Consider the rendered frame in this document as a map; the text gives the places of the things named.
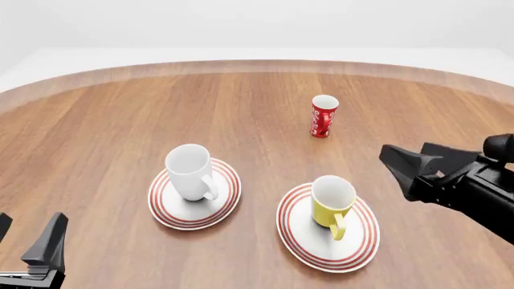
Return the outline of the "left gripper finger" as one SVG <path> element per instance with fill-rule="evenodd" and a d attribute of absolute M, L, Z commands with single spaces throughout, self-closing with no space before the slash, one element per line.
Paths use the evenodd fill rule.
<path fill-rule="evenodd" d="M 65 272 L 63 250 L 67 224 L 68 218 L 63 213 L 52 216 L 34 245 L 21 257 L 28 264 L 29 273 Z"/>
<path fill-rule="evenodd" d="M 0 213 L 0 242 L 5 238 L 12 222 L 13 219 L 10 216 Z"/>

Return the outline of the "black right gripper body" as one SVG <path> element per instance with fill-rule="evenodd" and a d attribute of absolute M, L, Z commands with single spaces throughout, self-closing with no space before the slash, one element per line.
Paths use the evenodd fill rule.
<path fill-rule="evenodd" d="M 414 179 L 414 200 L 452 209 L 491 205 L 514 209 L 514 172 L 499 161 L 474 161 L 446 175 Z"/>

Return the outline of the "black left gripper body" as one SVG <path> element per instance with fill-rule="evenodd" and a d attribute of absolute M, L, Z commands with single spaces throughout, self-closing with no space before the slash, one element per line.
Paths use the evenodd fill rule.
<path fill-rule="evenodd" d="M 57 270 L 42 274 L 0 271 L 0 289 L 60 289 L 64 279 L 65 274 Z"/>

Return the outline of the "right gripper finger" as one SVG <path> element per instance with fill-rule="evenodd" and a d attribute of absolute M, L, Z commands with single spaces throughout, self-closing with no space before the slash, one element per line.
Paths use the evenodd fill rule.
<path fill-rule="evenodd" d="M 448 175 L 455 170 L 459 170 L 473 163 L 481 152 L 453 149 L 440 144 L 425 143 L 423 144 L 421 154 L 430 156 L 430 160 L 426 165 L 427 173 L 440 171 L 444 175 Z"/>
<path fill-rule="evenodd" d="M 419 192 L 412 191 L 414 180 L 420 175 L 433 175 L 433 165 L 439 162 L 438 156 L 413 153 L 391 144 L 381 147 L 379 160 L 397 180 L 403 196 L 408 201 L 421 201 Z"/>

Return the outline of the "yellow and white mug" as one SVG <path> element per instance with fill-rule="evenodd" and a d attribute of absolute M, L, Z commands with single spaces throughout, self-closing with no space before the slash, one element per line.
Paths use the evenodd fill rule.
<path fill-rule="evenodd" d="M 353 185 L 343 177 L 324 175 L 312 183 L 311 197 L 313 220 L 340 241 L 346 231 L 345 216 L 357 200 Z"/>

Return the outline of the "red mug with white print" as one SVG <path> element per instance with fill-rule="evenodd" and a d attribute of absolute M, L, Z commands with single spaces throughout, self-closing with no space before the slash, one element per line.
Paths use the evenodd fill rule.
<path fill-rule="evenodd" d="M 338 106 L 339 101 L 333 96 L 318 95 L 312 98 L 312 136 L 326 138 L 329 135 Z"/>

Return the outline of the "white plate with red rings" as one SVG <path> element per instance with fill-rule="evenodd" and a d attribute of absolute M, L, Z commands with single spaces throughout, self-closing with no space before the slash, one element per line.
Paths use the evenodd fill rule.
<path fill-rule="evenodd" d="M 229 216 L 238 205 L 242 183 L 236 170 L 225 161 L 214 158 L 212 165 L 212 177 L 219 187 L 214 201 L 183 199 L 171 184 L 167 170 L 160 171 L 148 191 L 149 211 L 154 218 L 176 230 L 200 230 Z"/>
<path fill-rule="evenodd" d="M 347 229 L 337 241 L 329 228 L 312 218 L 310 182 L 290 189 L 276 211 L 276 227 L 287 249 L 309 267 L 331 273 L 361 269 L 380 245 L 380 228 L 373 211 L 360 197 L 345 217 Z"/>

